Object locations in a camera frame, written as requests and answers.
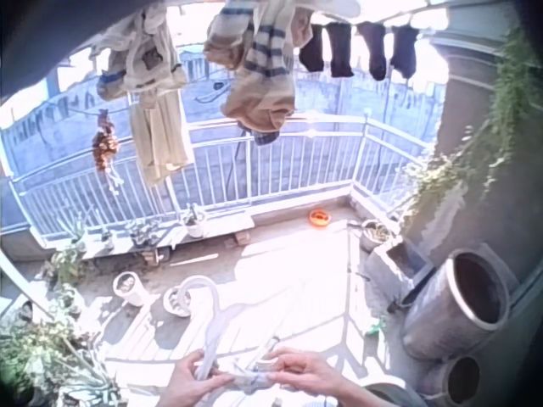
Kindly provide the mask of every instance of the hanging laundry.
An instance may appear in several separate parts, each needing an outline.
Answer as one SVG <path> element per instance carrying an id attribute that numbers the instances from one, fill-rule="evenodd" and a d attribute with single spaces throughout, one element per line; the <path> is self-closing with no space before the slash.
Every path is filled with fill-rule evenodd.
<path id="1" fill-rule="evenodd" d="M 204 43 L 208 61 L 236 70 L 245 60 L 255 34 L 257 1 L 231 0 L 211 21 Z"/>
<path id="2" fill-rule="evenodd" d="M 313 10 L 300 7 L 296 8 L 294 17 L 292 18 L 292 24 L 290 25 L 294 47 L 299 48 L 305 46 L 305 44 L 313 37 L 313 31 L 311 30 L 312 15 Z"/>
<path id="3" fill-rule="evenodd" d="M 251 49 L 221 107 L 225 116 L 259 133 L 279 131 L 294 112 L 294 46 L 289 29 L 293 17 L 293 2 L 266 3 Z"/>
<path id="4" fill-rule="evenodd" d="M 370 74 L 375 81 L 382 81 L 387 75 L 387 59 L 384 55 L 384 25 L 365 21 L 356 26 L 364 38 L 370 53 Z"/>
<path id="5" fill-rule="evenodd" d="M 108 69 L 100 76 L 98 95 L 113 100 L 127 92 L 178 89 L 187 83 L 166 21 L 166 6 L 156 3 L 106 30 L 92 45 L 91 59 L 110 48 Z"/>
<path id="6" fill-rule="evenodd" d="M 329 23 L 326 26 L 332 49 L 330 70 L 332 78 L 351 78 L 354 75 L 350 68 L 350 39 L 352 26 L 347 23 Z"/>
<path id="7" fill-rule="evenodd" d="M 417 71 L 417 54 L 415 53 L 415 42 L 419 30 L 410 25 L 392 27 L 394 33 L 394 52 L 390 64 L 401 73 L 404 79 L 411 79 Z"/>
<path id="8" fill-rule="evenodd" d="M 246 127 L 241 121 L 238 122 L 238 127 L 242 129 L 243 131 L 248 132 L 255 139 L 255 144 L 257 146 L 264 146 L 266 144 L 275 142 L 277 138 L 279 137 L 279 135 L 281 134 L 280 131 L 261 133 L 259 131 L 251 130 L 248 127 Z"/>
<path id="9" fill-rule="evenodd" d="M 141 101 L 133 104 L 130 127 L 143 178 L 149 187 L 194 162 L 179 92 L 159 95 L 153 107 Z"/>
<path id="10" fill-rule="evenodd" d="M 313 37 L 299 51 L 299 61 L 308 72 L 322 72 L 324 60 L 322 59 L 322 25 L 311 24 Z"/>
<path id="11" fill-rule="evenodd" d="M 276 140 L 286 117 L 294 112 L 294 46 L 311 39 L 311 11 L 349 18 L 359 15 L 360 4 L 230 0 L 208 29 L 206 58 L 237 71 L 221 111 L 249 128 L 259 145 Z"/>

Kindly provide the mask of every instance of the sky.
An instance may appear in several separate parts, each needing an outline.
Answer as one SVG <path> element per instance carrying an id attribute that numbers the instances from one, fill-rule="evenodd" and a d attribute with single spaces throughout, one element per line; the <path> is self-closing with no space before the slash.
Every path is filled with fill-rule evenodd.
<path id="1" fill-rule="evenodd" d="M 425 0 L 382 0 L 364 2 L 362 7 L 362 20 L 381 20 L 390 15 L 395 15 L 400 11 L 421 8 L 426 4 Z M 177 46 L 186 46 L 188 44 L 197 44 L 205 41 L 207 37 L 207 28 L 213 17 L 221 9 L 221 3 L 207 4 L 189 4 L 183 6 L 181 15 L 178 7 L 168 9 L 167 19 L 174 37 L 174 43 Z M 410 15 L 404 15 L 399 18 L 388 20 L 386 26 L 404 25 L 410 21 Z M 313 19 L 313 23 L 326 24 L 327 18 L 320 17 L 319 20 Z M 415 28 L 431 31 L 444 30 L 448 25 L 446 10 L 434 9 L 424 11 L 413 15 L 411 25 Z M 385 53 L 387 59 L 392 56 L 392 47 L 394 38 L 392 34 L 387 34 L 384 41 Z M 361 61 L 361 67 L 367 70 L 369 64 L 369 52 L 361 36 L 353 36 L 351 50 L 351 64 L 356 65 L 358 59 Z M 417 73 L 411 78 L 411 85 L 415 92 L 425 92 L 429 82 L 446 83 L 448 78 L 447 63 L 435 49 L 429 44 L 428 39 L 417 41 Z M 81 81 L 86 74 L 92 71 L 92 61 L 88 56 L 90 48 L 85 48 L 78 53 L 70 56 L 71 67 L 59 67 L 59 87 L 60 91 L 65 91 L 68 87 Z M 107 68 L 109 52 L 104 51 L 98 56 L 96 65 L 97 72 Z M 323 57 L 330 60 L 332 54 L 327 39 L 326 31 L 323 32 Z M 404 82 L 398 72 L 393 71 L 392 81 Z M 3 106 L 0 107 L 0 129 L 11 126 L 14 120 L 18 120 L 42 102 L 48 99 L 48 90 L 45 80 L 30 86 L 15 95 L 13 95 Z"/>

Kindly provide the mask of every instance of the white flower pot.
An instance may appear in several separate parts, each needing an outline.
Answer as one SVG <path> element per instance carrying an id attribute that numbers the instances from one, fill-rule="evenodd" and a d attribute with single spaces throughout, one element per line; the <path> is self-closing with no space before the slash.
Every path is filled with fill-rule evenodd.
<path id="1" fill-rule="evenodd" d="M 187 233 L 194 239 L 200 239 L 205 236 L 205 220 L 197 223 L 196 225 L 186 225 Z"/>
<path id="2" fill-rule="evenodd" d="M 87 233 L 81 237 L 76 243 L 74 243 L 74 247 L 79 253 L 85 253 L 87 251 Z"/>
<path id="3" fill-rule="evenodd" d="M 168 291 L 166 291 L 164 294 L 164 297 L 162 298 L 162 304 L 164 305 L 164 309 L 170 314 L 179 316 L 181 318 L 188 318 L 191 315 L 190 309 L 183 309 L 182 307 L 180 309 L 174 309 L 174 307 L 171 305 L 171 302 L 170 302 L 171 292 L 177 289 L 178 287 L 172 287 Z M 185 303 L 184 303 L 184 305 L 187 308 L 190 305 L 190 300 L 191 300 L 190 294 L 189 292 L 187 292 L 185 294 Z"/>
<path id="4" fill-rule="evenodd" d="M 123 278 L 124 276 L 131 276 L 134 278 L 134 285 L 132 286 L 130 291 L 127 291 L 127 292 L 123 292 L 117 288 L 119 286 L 120 279 Z M 133 273 L 132 271 L 125 271 L 123 273 L 120 273 L 113 280 L 113 291 L 115 294 L 117 294 L 117 296 L 125 299 L 130 304 L 134 305 L 135 307 L 143 306 L 149 296 L 147 290 L 145 289 L 141 280 L 139 279 L 139 276 L 136 273 Z"/>

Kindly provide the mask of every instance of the gray pot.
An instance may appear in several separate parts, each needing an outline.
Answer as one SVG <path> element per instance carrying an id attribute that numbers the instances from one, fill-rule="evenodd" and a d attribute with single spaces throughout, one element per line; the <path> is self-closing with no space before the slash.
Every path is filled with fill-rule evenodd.
<path id="1" fill-rule="evenodd" d="M 379 222 L 375 219 L 365 220 L 362 223 L 362 233 L 360 236 L 360 248 L 364 250 L 366 253 L 371 253 L 377 246 L 382 245 L 383 243 L 387 242 L 390 237 L 386 239 L 379 239 L 376 238 L 373 233 L 372 229 L 375 229 L 377 225 L 382 225 L 382 222 Z"/>
<path id="2" fill-rule="evenodd" d="M 481 256 L 460 252 L 436 271 L 407 313 L 402 342 L 422 360 L 468 354 L 507 321 L 506 283 Z"/>
<path id="3" fill-rule="evenodd" d="M 432 407 L 467 407 L 479 389 L 480 373 L 477 360 L 462 356 L 431 369 L 417 391 Z"/>

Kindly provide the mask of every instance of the railing post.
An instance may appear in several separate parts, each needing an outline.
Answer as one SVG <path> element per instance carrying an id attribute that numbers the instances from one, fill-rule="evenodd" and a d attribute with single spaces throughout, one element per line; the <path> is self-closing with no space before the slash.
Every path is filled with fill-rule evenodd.
<path id="1" fill-rule="evenodd" d="M 251 202 L 253 195 L 253 180 L 251 171 L 251 141 L 249 133 L 245 132 L 245 176 L 247 177 L 247 200 Z"/>
<path id="2" fill-rule="evenodd" d="M 11 191 L 11 194 L 14 196 L 17 206 L 19 206 L 21 214 L 23 214 L 23 217 L 26 219 L 26 221 L 28 222 L 30 226 L 34 226 L 38 230 L 38 228 L 36 227 L 36 223 L 34 222 L 34 220 L 32 219 L 32 217 L 30 216 L 30 214 L 28 213 L 25 206 L 20 200 L 20 195 L 17 192 L 17 189 L 15 188 L 13 177 L 7 176 L 6 178 L 8 179 L 9 190 Z"/>
<path id="3" fill-rule="evenodd" d="M 356 176 L 358 176 L 358 170 L 360 169 L 360 163 L 362 161 L 362 153 L 364 152 L 364 146 L 366 145 L 366 136 L 367 136 L 367 127 L 368 119 L 372 114 L 371 109 L 364 109 L 364 124 L 362 125 L 362 141 L 360 143 L 360 148 L 358 149 L 358 155 L 356 156 L 355 162 L 355 171 L 353 172 L 353 182 L 356 181 Z"/>
<path id="4" fill-rule="evenodd" d="M 177 195 L 176 191 L 173 188 L 173 183 L 171 182 L 171 177 L 167 176 L 165 178 L 165 184 L 166 189 L 168 190 L 168 194 L 170 195 L 171 204 L 173 205 L 173 210 L 176 211 L 177 219 L 181 219 L 181 207 L 179 206 L 179 203 L 177 202 Z"/>

